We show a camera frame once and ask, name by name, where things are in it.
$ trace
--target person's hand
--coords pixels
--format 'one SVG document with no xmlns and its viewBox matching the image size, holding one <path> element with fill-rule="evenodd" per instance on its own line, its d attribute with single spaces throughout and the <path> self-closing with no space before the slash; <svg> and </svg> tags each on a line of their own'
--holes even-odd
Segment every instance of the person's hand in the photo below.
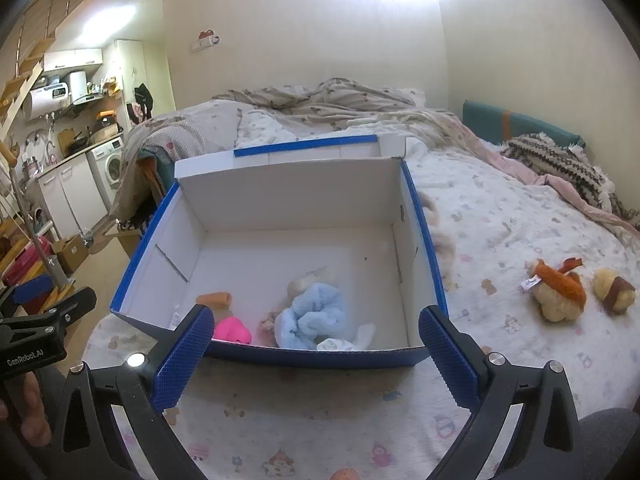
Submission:
<svg viewBox="0 0 640 480">
<path fill-rule="evenodd" d="M 51 428 L 44 414 L 40 385 L 33 372 L 24 376 L 24 400 L 27 414 L 20 426 L 22 436 L 33 447 L 46 446 L 51 441 Z M 8 415 L 6 405 L 0 400 L 0 420 L 6 420 Z"/>
</svg>

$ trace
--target bed sheet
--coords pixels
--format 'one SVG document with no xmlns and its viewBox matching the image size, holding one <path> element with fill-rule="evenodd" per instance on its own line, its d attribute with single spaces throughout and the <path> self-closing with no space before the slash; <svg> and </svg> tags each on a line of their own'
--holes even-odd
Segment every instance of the bed sheet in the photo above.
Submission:
<svg viewBox="0 0 640 480">
<path fill-rule="evenodd" d="M 357 124 L 346 134 L 362 129 L 406 135 L 404 126 L 389 123 Z M 456 242 L 447 279 L 456 327 L 514 364 L 540 367 L 559 360 L 578 416 L 631 406 L 640 393 L 640 312 L 636 305 L 624 316 L 609 317 L 594 298 L 590 279 L 595 269 L 608 266 L 640 283 L 638 252 L 550 187 L 524 186 L 457 148 L 432 150 L 414 137 L 406 142 L 415 183 L 435 199 L 440 229 Z M 542 257 L 556 266 L 569 256 L 583 259 L 576 270 L 588 302 L 576 322 L 549 324 L 518 284 L 527 277 L 527 260 Z M 92 368 L 116 365 L 152 343 L 107 316 L 91 336 L 84 360 Z M 430 359 L 413 368 L 374 371 L 204 359 L 165 417 L 210 479 L 329 480 L 351 467 L 364 480 L 426 478 L 468 411 L 455 405 Z M 153 478 L 121 409 L 116 418 L 140 473 Z M 480 478 L 492 475 L 516 418 L 514 408 Z"/>
</svg>

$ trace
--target tag on plush toy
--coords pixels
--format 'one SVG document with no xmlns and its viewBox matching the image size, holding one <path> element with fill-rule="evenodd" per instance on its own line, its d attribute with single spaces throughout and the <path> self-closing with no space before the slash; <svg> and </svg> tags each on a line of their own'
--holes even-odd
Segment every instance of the tag on plush toy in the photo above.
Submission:
<svg viewBox="0 0 640 480">
<path fill-rule="evenodd" d="M 536 275 L 536 276 L 533 276 L 532 278 L 529 278 L 528 280 L 524 280 L 520 284 L 520 286 L 522 287 L 522 290 L 529 290 L 532 286 L 537 285 L 541 281 L 542 281 L 542 278 Z"/>
</svg>

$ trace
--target metal screw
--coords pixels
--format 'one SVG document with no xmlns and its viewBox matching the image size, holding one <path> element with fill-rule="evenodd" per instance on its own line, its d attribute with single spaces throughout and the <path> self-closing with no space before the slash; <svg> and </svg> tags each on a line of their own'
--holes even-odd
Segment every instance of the metal screw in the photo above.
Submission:
<svg viewBox="0 0 640 480">
<path fill-rule="evenodd" d="M 79 374 L 84 369 L 84 363 L 80 361 L 77 365 L 69 368 L 69 371 L 73 374 Z"/>
<path fill-rule="evenodd" d="M 491 352 L 489 354 L 489 362 L 496 366 L 502 366 L 506 360 L 504 355 L 498 354 L 498 352 Z"/>
<path fill-rule="evenodd" d="M 144 354 L 131 354 L 127 357 L 127 364 L 132 368 L 137 368 L 145 363 L 146 356 Z"/>
<path fill-rule="evenodd" d="M 559 374 L 564 370 L 562 364 L 555 360 L 549 361 L 549 368 L 551 368 L 556 374 Z"/>
</svg>

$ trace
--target white cabinet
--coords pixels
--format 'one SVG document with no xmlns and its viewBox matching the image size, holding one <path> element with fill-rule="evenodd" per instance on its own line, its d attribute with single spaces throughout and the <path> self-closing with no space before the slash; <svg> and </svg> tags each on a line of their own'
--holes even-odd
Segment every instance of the white cabinet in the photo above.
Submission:
<svg viewBox="0 0 640 480">
<path fill-rule="evenodd" d="M 47 75 L 65 75 L 73 70 L 95 72 L 101 64 L 100 48 L 78 48 L 44 54 L 44 73 Z"/>
<path fill-rule="evenodd" d="M 44 72 L 54 72 L 62 68 L 71 68 L 75 65 L 75 50 L 60 50 L 58 52 L 44 53 Z"/>
<path fill-rule="evenodd" d="M 27 193 L 61 238 L 89 232 L 107 214 L 85 153 L 30 181 Z"/>
<path fill-rule="evenodd" d="M 101 65 L 102 50 L 100 48 L 79 48 L 74 50 L 76 66 Z"/>
<path fill-rule="evenodd" d="M 72 158 L 55 171 L 78 227 L 83 233 L 90 231 L 107 214 L 107 209 L 95 185 L 86 155 L 83 153 Z"/>
<path fill-rule="evenodd" d="M 41 177 L 38 183 L 40 184 L 44 207 L 49 213 L 49 218 L 53 220 L 60 238 L 69 238 L 78 234 L 80 229 L 66 201 L 65 192 L 62 189 L 62 183 L 58 179 L 56 170 L 50 171 Z"/>
<path fill-rule="evenodd" d="M 142 83 L 146 84 L 145 54 L 142 42 L 117 40 L 116 48 L 120 55 L 124 102 L 131 103 L 136 100 L 134 89 Z"/>
</svg>

